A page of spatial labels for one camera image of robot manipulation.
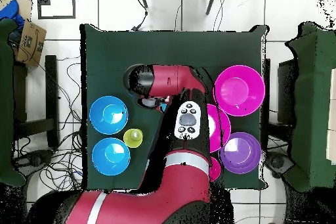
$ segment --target cardboard box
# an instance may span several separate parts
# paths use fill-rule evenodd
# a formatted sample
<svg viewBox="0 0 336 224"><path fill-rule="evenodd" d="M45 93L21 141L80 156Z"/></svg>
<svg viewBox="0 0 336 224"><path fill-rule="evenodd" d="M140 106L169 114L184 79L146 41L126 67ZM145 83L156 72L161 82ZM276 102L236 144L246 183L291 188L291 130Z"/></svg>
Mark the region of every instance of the cardboard box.
<svg viewBox="0 0 336 224"><path fill-rule="evenodd" d="M12 0L0 0L0 9L8 5ZM23 64L39 66L45 36L47 31L30 22L32 13L32 0L17 0L18 13L25 20L22 37L18 49L13 49L15 59Z"/></svg>
<svg viewBox="0 0 336 224"><path fill-rule="evenodd" d="M20 47L14 50L15 59L30 66L39 66L46 34L43 28L25 21Z"/></svg>

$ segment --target table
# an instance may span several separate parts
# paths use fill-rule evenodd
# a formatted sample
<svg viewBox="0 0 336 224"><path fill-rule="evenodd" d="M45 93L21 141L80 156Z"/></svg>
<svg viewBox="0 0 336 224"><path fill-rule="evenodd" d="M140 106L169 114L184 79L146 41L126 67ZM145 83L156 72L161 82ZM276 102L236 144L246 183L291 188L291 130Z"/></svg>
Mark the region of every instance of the table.
<svg viewBox="0 0 336 224"><path fill-rule="evenodd" d="M90 25L81 25L82 104L84 143L83 187L95 189L137 189L142 181L152 140L161 115L136 105L123 86L123 74L132 64L185 64L198 68L205 84L212 90L211 80L201 69L204 67L213 81L227 67L234 64L250 66L261 73L261 39L266 26L256 26L250 32L103 32ZM89 109L99 97L113 95L120 98L129 111L125 128L115 135L97 132L88 120ZM212 93L208 103L214 103ZM246 117L232 117L232 132L245 131L256 138L261 136L260 112ZM140 147L131 148L129 167L120 175L100 174L91 160L93 147L106 137L123 139L130 128L139 128L144 134ZM244 175L224 170L216 182L225 188L263 189L258 168Z"/></svg>

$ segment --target table leg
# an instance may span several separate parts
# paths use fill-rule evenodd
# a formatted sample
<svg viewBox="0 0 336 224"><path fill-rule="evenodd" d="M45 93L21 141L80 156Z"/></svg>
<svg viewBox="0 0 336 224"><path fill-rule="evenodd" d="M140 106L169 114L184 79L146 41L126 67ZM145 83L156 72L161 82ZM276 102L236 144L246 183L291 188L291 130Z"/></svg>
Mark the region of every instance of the table leg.
<svg viewBox="0 0 336 224"><path fill-rule="evenodd" d="M209 4L207 6L206 15L209 15L212 6L213 6L213 0L210 0Z"/></svg>

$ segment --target silver stripe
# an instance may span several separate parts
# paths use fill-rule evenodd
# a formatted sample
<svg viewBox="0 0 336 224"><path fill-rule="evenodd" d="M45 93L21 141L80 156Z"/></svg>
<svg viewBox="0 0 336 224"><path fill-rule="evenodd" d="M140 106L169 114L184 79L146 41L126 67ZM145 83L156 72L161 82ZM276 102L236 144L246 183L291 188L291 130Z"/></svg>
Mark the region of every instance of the silver stripe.
<svg viewBox="0 0 336 224"><path fill-rule="evenodd" d="M102 207L102 203L106 196L107 194L105 192L101 192L99 194L98 198L96 199L96 202L93 204L92 210L87 220L87 224L96 224L100 208Z"/></svg>
<svg viewBox="0 0 336 224"><path fill-rule="evenodd" d="M167 162L165 167L185 162L186 165L194 166L209 176L209 164L197 154L191 154L189 152L174 152L166 156L166 159Z"/></svg>

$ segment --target magenta bowl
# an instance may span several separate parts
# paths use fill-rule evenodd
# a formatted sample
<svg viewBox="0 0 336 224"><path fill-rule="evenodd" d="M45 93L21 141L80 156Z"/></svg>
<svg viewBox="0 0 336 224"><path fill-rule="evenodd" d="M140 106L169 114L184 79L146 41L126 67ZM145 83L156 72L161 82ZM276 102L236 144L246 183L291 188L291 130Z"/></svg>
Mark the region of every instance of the magenta bowl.
<svg viewBox="0 0 336 224"><path fill-rule="evenodd" d="M216 79L214 100L227 114L250 115L263 103L265 85L261 75L249 66L236 65L225 69Z"/></svg>
<svg viewBox="0 0 336 224"><path fill-rule="evenodd" d="M210 182L214 182L218 179L219 175L221 174L221 165L213 157L211 157L211 161L213 165L209 167L209 178Z"/></svg>
<svg viewBox="0 0 336 224"><path fill-rule="evenodd" d="M224 145L231 133L231 123L228 119L228 116L223 110L219 108L220 113L220 122L219 116L217 113L217 107L212 104L207 104L207 119L209 122L209 136L210 136L210 152L215 152L221 148L221 129L223 132L222 144Z"/></svg>

